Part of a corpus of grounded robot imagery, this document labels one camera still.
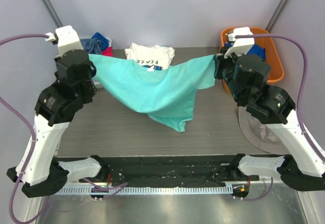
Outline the teal t shirt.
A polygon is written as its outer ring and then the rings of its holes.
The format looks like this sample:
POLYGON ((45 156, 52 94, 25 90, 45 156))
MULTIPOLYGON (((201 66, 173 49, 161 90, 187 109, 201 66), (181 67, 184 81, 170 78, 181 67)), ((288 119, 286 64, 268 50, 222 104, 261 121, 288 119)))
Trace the teal t shirt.
POLYGON ((134 60, 95 54, 89 59, 94 79, 115 99, 179 133, 193 120, 196 92, 215 84, 212 55, 151 72, 134 60))

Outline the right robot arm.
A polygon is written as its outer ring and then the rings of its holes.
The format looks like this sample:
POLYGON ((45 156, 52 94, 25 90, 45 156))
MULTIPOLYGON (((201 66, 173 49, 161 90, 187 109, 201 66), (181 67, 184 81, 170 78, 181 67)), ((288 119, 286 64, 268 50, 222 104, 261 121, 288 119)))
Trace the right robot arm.
POLYGON ((324 153, 298 122, 298 109, 281 87, 270 85, 268 63, 257 55, 217 54, 214 78, 224 80, 237 106, 270 129, 288 150, 278 157, 237 154, 227 170, 232 179, 260 175, 280 178, 298 191, 324 190, 324 153))

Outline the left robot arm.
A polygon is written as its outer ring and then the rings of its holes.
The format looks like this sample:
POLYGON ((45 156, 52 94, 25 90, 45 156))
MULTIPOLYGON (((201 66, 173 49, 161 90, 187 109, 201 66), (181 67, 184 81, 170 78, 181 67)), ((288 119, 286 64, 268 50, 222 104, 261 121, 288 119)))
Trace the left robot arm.
POLYGON ((102 183, 108 177, 108 165, 97 155, 73 162, 54 156, 75 114, 96 94, 91 81, 96 68, 85 51, 70 50, 55 61, 56 81, 39 95, 25 154, 18 166, 7 170, 12 181, 23 183, 28 198, 51 196, 66 183, 83 178, 102 183))

